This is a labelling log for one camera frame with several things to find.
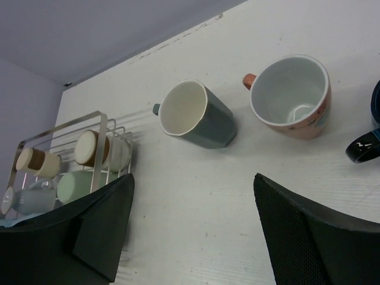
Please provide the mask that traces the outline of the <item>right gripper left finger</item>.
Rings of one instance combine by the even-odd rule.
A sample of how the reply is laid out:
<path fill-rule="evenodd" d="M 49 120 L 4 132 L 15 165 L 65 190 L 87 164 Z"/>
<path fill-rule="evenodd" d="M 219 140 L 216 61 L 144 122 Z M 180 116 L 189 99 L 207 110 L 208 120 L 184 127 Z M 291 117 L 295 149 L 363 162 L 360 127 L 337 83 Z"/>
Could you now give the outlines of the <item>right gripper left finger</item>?
<path fill-rule="evenodd" d="M 110 284 L 135 180 L 123 175 L 48 213 L 1 228 L 1 284 Z"/>

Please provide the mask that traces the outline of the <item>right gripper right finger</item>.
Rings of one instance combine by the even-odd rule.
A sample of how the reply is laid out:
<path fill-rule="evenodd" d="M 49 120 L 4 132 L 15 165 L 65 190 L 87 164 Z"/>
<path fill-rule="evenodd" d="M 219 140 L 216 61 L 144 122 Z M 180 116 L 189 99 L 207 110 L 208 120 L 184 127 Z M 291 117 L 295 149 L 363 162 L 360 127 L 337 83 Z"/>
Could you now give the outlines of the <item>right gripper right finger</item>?
<path fill-rule="evenodd" d="M 328 208 L 260 173 L 253 186 L 277 284 L 379 284 L 379 223 Z"/>

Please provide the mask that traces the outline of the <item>light blue mug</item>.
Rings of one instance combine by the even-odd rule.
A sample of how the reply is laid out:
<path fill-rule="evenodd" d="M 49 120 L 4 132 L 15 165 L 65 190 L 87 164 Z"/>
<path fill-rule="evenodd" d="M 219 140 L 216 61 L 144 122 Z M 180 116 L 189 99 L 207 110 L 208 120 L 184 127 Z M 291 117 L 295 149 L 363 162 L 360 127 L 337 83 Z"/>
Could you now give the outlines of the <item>light blue mug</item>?
<path fill-rule="evenodd" d="M 15 191 L 12 208 L 24 216 L 46 213 L 54 209 L 56 186 L 48 180 L 38 180 L 28 188 Z"/>

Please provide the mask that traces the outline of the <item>pink patterned mug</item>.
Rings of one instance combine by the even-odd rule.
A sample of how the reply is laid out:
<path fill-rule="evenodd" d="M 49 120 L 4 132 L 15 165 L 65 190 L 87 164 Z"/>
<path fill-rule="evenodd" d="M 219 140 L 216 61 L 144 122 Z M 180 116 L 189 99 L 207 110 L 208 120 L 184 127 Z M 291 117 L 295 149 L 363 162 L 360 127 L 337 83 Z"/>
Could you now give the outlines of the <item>pink patterned mug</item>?
<path fill-rule="evenodd" d="M 273 131 L 290 138 L 310 140 L 325 128 L 332 92 L 327 69 L 307 55 L 289 55 L 246 74 L 255 117 Z"/>

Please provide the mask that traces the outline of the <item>grey teal mug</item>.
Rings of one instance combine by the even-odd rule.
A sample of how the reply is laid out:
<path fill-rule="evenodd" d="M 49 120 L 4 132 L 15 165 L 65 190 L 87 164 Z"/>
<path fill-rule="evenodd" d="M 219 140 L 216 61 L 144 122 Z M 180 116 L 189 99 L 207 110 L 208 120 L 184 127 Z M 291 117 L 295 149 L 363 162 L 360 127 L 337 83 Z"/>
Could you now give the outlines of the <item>grey teal mug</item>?
<path fill-rule="evenodd" d="M 166 135 L 205 149 L 225 148 L 238 133 L 232 111 L 197 80 L 177 83 L 152 112 Z"/>

